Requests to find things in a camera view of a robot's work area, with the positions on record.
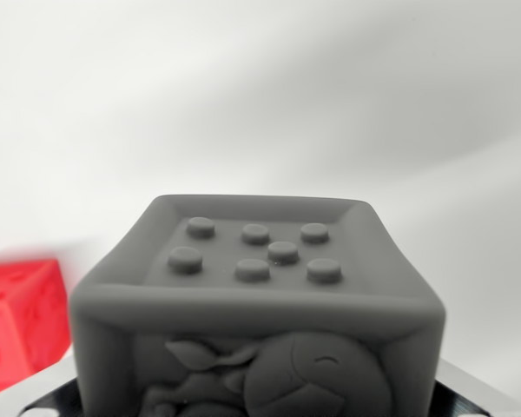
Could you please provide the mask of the black-padded silver gripper right finger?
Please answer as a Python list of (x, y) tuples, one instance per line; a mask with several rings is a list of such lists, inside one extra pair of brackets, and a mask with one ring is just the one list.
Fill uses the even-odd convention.
[(521, 403), (440, 359), (430, 416), (521, 416)]

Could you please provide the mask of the black-padded silver gripper left finger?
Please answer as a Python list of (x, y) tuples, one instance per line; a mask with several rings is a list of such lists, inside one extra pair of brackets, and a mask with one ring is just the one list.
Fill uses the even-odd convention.
[(59, 362), (0, 392), (0, 416), (84, 416), (72, 352)]

